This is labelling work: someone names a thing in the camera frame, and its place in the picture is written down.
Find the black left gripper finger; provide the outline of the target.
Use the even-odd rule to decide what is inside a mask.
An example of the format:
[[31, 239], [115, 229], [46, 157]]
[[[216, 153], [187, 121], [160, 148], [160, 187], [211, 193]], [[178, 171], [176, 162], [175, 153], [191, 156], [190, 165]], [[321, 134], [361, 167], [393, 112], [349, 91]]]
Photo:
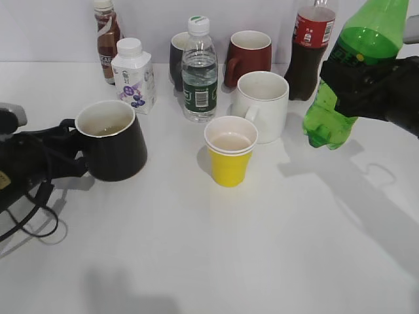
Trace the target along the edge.
[[69, 158], [63, 155], [52, 156], [52, 178], [82, 177], [87, 171], [86, 159], [81, 156]]
[[80, 147], [79, 136], [71, 126], [56, 126], [38, 131], [21, 131], [21, 135], [31, 135], [48, 147]]

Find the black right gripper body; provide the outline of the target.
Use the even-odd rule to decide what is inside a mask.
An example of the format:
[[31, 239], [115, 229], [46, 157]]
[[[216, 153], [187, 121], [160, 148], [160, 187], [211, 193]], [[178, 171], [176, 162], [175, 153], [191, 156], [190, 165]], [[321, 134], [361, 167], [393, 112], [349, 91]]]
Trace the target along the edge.
[[418, 57], [375, 67], [366, 81], [371, 85], [366, 117], [418, 136]]

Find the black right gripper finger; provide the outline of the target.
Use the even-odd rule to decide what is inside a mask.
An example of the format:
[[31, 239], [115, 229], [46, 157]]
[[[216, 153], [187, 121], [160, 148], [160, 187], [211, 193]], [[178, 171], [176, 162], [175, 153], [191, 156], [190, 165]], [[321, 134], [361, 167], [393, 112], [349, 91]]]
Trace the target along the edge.
[[336, 112], [348, 118], [383, 118], [384, 92], [380, 81], [385, 72], [386, 65], [347, 67], [327, 60], [321, 66], [320, 78], [337, 96]]

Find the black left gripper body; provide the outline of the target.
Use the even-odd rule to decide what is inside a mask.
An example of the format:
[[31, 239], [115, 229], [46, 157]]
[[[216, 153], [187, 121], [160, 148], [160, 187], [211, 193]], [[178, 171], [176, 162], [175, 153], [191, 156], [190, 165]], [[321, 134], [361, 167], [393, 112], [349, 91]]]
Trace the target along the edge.
[[1, 134], [1, 211], [5, 211], [41, 181], [52, 179], [43, 143], [31, 135]]

